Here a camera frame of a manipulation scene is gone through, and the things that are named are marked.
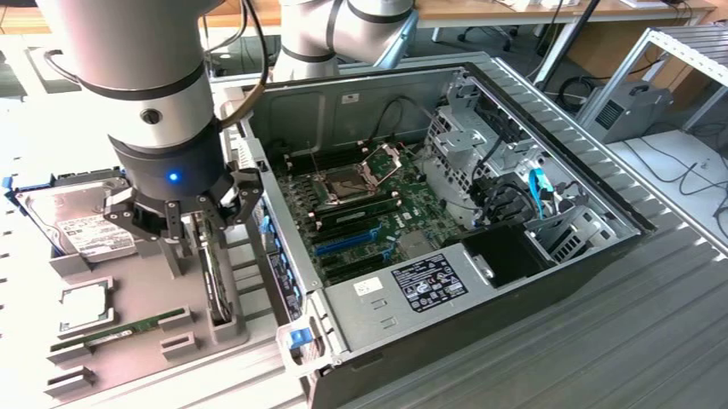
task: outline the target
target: warning sticker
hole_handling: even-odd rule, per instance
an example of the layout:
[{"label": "warning sticker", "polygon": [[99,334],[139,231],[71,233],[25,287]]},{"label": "warning sticker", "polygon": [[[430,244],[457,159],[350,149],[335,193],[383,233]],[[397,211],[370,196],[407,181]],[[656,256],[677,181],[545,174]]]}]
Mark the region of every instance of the warning sticker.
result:
[{"label": "warning sticker", "polygon": [[418,313],[468,294],[468,289],[442,254],[410,264],[391,272]]}]

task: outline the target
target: office chair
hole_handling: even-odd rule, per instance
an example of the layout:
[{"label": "office chair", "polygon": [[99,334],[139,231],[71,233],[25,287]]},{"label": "office chair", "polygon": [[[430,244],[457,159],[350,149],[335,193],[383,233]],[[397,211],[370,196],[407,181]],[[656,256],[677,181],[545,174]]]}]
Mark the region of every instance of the office chair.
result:
[{"label": "office chair", "polygon": [[[513,40],[513,37],[518,35],[518,26],[510,26],[509,32],[505,32],[505,30],[502,30],[502,28],[498,26],[486,27],[486,28],[492,29],[494,32],[501,34],[501,37],[505,40],[505,43],[502,45],[502,50],[510,51],[510,41]],[[461,43],[465,43],[465,41],[468,41],[468,33],[474,29],[480,29],[485,34],[489,34],[489,32],[486,32],[484,27],[468,27],[465,29],[465,32],[457,35],[457,41],[460,41]]]}]

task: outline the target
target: pcie slot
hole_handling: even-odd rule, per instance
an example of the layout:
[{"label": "pcie slot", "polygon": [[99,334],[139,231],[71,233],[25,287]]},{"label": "pcie slot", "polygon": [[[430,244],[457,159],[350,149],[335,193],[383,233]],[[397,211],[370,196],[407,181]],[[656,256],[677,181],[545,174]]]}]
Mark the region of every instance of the pcie slot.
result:
[{"label": "pcie slot", "polygon": [[366,274],[370,271],[374,271],[389,264],[389,257],[394,250],[394,245],[373,256],[367,256],[355,262],[350,262],[346,266],[329,268],[326,270],[326,278],[335,284],[349,278],[351,274]]},{"label": "pcie slot", "polygon": [[357,245],[371,243],[377,239],[377,234],[379,233],[381,229],[382,229],[382,225],[379,224],[375,228],[369,230],[366,233],[354,234],[353,236],[349,236],[345,239],[337,240],[327,245],[321,245],[319,247],[315,248],[314,254],[317,256],[323,256],[329,253],[334,253],[335,251],[346,250]]}]

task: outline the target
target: screw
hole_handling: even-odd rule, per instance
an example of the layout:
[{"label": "screw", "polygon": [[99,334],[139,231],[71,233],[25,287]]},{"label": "screw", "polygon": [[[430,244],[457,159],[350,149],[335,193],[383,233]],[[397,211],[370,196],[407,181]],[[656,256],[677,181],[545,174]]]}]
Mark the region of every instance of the screw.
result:
[{"label": "screw", "polygon": [[156,109],[144,109],[139,117],[150,125],[159,124],[159,121],[162,121],[162,113]]}]

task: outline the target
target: green circuit board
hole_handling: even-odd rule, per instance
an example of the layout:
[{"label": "green circuit board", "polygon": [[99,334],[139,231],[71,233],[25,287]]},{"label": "green circuit board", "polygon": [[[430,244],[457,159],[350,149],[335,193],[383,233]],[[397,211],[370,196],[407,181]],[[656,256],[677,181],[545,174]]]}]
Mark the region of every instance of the green circuit board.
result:
[{"label": "green circuit board", "polygon": [[[334,226],[323,230],[318,229],[317,217],[311,216],[311,212],[317,213],[321,209],[335,210],[337,206],[326,204],[330,192],[319,182],[321,175],[325,173],[331,175],[329,180],[334,181],[342,172],[351,173],[353,170],[361,170],[361,167],[353,164],[298,176],[279,173],[283,197],[310,258],[318,269],[318,275],[327,285],[353,279],[386,265],[407,261],[413,258],[413,252],[418,254],[439,249],[443,241],[464,231],[462,226],[439,205],[439,199],[426,181],[418,181],[418,160],[409,158],[402,152],[399,161],[402,167],[381,182],[374,192],[366,192],[349,185],[349,191],[346,191],[345,187],[345,191],[354,197],[353,204],[359,199],[365,201],[367,195],[389,195],[386,200],[377,201],[371,207],[363,206],[373,214],[362,216],[363,212],[354,210],[349,216],[334,219],[331,223]],[[394,169],[393,158],[382,150],[373,154],[366,163],[379,181]],[[343,221],[341,226],[335,225],[337,221]],[[335,246],[337,243],[351,239],[358,234],[366,236],[366,233],[371,231],[375,235],[374,239],[367,239],[363,243],[327,252],[325,255],[317,254],[317,248],[321,246]]]}]

